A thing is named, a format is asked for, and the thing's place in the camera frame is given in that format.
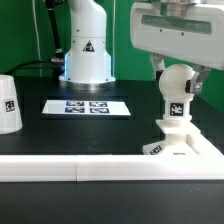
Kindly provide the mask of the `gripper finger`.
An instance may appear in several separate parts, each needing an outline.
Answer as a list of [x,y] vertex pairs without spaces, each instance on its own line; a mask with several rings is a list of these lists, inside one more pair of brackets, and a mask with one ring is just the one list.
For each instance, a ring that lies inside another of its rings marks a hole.
[[211,72],[207,66],[194,65],[193,77],[186,81],[185,91],[191,94],[199,94],[202,91],[203,82]]
[[157,53],[151,53],[150,62],[154,71],[154,78],[159,80],[162,72],[165,70],[164,56]]

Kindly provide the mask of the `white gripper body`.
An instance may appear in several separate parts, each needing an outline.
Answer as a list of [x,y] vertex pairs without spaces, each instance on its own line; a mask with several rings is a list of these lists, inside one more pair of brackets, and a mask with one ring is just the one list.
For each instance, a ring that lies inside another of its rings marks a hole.
[[158,3],[135,2],[130,38],[137,49],[224,70],[224,5],[190,5],[184,17],[171,17]]

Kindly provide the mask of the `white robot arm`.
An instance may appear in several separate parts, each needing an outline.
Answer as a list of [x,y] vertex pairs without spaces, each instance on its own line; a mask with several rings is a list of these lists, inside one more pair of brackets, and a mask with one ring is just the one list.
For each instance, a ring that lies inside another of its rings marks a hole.
[[[71,47],[60,83],[94,88],[114,82],[105,10],[94,0],[68,2]],[[192,63],[186,91],[198,94],[212,69],[224,70],[224,0],[137,1],[130,12],[130,38],[135,48],[150,53],[155,77],[165,70],[166,57]]]

